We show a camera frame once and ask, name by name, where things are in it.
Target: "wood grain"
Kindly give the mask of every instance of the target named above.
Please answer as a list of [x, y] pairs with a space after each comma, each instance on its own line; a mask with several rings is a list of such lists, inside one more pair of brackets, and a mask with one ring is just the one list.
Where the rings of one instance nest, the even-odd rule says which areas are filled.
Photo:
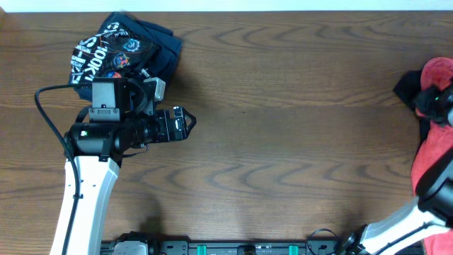
[[3, 27], [4, 19], [5, 19], [5, 11], [0, 6], [0, 31], [1, 31], [1, 28]]
[[[33, 93], [65, 84], [72, 48], [107, 13], [11, 13], [0, 36], [0, 250], [46, 254], [62, 202], [62, 148]], [[348, 233], [411, 197], [418, 124], [391, 90], [451, 56], [447, 12], [134, 13], [184, 40], [163, 107], [198, 124], [184, 142], [124, 161], [104, 238]], [[64, 132], [87, 102], [42, 102]]]

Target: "graphic print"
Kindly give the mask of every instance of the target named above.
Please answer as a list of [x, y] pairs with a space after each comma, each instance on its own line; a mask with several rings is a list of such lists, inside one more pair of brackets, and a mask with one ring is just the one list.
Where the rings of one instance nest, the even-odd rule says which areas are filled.
[[120, 52], [113, 58], [113, 65], [116, 69], [126, 67], [130, 65], [129, 57], [124, 52]]
[[129, 52], [134, 52], [139, 49], [140, 41], [135, 39], [129, 39], [129, 41], [127, 41], [123, 47]]
[[121, 74], [115, 71], [109, 71], [107, 74], [105, 74], [105, 77], [107, 78], [121, 78]]

